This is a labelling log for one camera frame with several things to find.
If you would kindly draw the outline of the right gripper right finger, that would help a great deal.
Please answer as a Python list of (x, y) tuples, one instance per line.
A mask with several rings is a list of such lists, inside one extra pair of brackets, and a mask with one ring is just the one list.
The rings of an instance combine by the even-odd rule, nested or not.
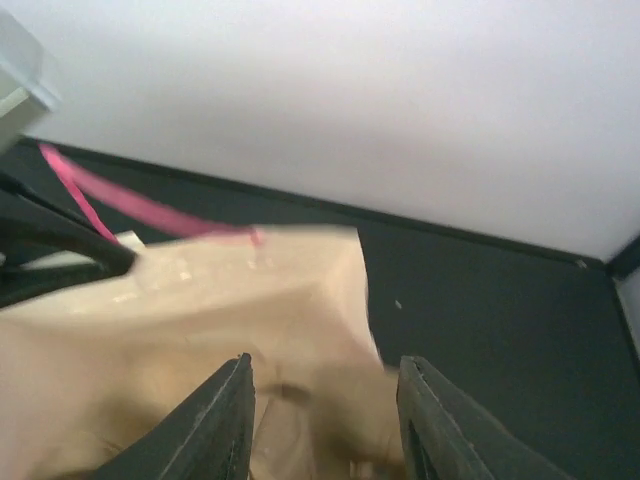
[(479, 403), (422, 357), (401, 358), (397, 407), (410, 479), (570, 477), (511, 435)]

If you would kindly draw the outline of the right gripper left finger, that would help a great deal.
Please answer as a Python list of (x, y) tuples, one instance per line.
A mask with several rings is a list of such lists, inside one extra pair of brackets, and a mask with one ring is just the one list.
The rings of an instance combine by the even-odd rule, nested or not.
[(223, 364), (94, 480), (246, 479), (255, 415), (251, 356)]

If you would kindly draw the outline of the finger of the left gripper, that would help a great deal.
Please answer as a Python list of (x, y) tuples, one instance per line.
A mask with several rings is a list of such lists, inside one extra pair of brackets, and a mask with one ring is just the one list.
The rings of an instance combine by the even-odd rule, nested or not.
[[(75, 253), (85, 263), (29, 269), (24, 248)], [(55, 205), (23, 182), (1, 174), (1, 303), (14, 305), (46, 293), (122, 276), (137, 254)]]

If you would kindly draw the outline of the cake print paper bag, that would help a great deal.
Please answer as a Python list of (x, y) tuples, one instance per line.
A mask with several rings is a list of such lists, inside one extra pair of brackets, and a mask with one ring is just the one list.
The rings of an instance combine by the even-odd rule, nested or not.
[(96, 471), (223, 363), (252, 360), (252, 479), (402, 479), (396, 373), (357, 231), (250, 227), (143, 248), (120, 280), (1, 316), (1, 475)]

